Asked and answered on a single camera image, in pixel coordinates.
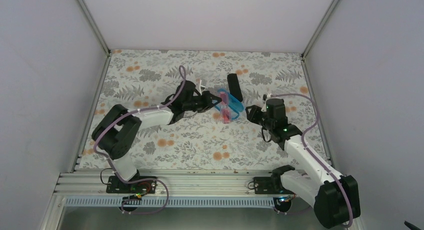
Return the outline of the black glasses pouch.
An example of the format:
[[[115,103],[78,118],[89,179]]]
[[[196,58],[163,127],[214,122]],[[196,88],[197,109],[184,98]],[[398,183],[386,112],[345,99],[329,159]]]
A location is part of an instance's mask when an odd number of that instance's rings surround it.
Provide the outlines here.
[[[228,88],[230,94],[239,102],[243,101],[243,94],[241,91],[238,76],[235,73],[231,73],[227,76]]]

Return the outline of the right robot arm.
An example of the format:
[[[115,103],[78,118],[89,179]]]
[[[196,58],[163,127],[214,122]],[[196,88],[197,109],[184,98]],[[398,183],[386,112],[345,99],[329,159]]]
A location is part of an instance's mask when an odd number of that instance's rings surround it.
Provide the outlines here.
[[[271,173],[271,188],[278,194],[295,193],[313,209],[320,224],[327,228],[350,228],[361,215],[356,179],[345,176],[328,164],[305,139],[305,133],[289,123],[283,99],[269,98],[263,107],[246,109],[247,119],[268,131],[270,140],[294,158],[304,174],[285,165]]]

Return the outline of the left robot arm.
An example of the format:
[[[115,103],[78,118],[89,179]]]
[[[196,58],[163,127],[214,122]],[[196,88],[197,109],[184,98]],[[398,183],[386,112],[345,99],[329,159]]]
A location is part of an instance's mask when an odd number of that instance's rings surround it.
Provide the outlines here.
[[[185,113],[204,113],[221,102],[221,98],[207,90],[199,90],[191,81],[182,81],[174,94],[156,107],[130,111],[121,104],[114,105],[95,127],[91,138],[93,150],[108,161],[119,179],[119,186],[131,193],[139,187],[139,172],[129,150],[140,129],[171,125]]]

